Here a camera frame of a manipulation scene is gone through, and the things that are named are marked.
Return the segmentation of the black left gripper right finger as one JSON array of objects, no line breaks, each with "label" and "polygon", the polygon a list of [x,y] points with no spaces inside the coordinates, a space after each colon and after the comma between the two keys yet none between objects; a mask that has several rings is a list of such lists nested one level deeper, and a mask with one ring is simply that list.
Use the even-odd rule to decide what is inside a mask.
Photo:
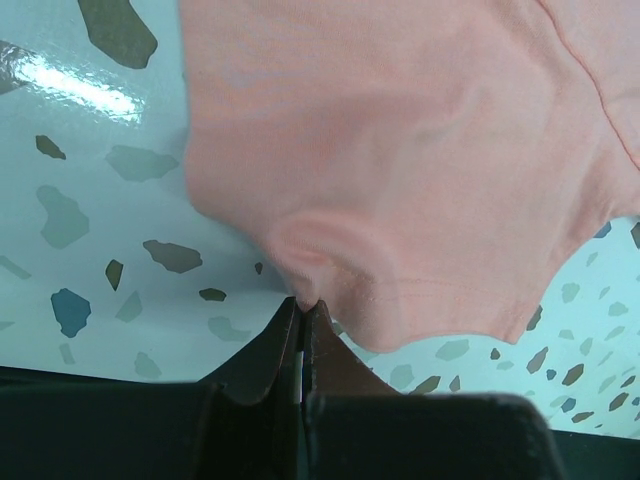
[{"label": "black left gripper right finger", "polygon": [[553,437],[525,398],[401,394],[338,338],[324,302],[304,322],[310,478],[565,478]]}]

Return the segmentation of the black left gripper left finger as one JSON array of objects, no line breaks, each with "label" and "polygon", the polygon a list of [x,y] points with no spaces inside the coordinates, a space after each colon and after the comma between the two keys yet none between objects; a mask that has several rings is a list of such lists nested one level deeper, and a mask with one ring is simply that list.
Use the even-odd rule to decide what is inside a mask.
[{"label": "black left gripper left finger", "polygon": [[300,317],[265,329],[195,382],[1,371],[5,479],[294,479]]}]

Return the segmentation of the salmon pink t shirt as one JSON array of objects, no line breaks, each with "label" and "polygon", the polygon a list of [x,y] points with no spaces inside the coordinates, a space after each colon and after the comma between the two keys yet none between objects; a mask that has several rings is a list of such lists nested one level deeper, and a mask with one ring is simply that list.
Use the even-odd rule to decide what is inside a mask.
[{"label": "salmon pink t shirt", "polygon": [[358,345],[523,334],[639,211],[635,1],[183,1],[187,190]]}]

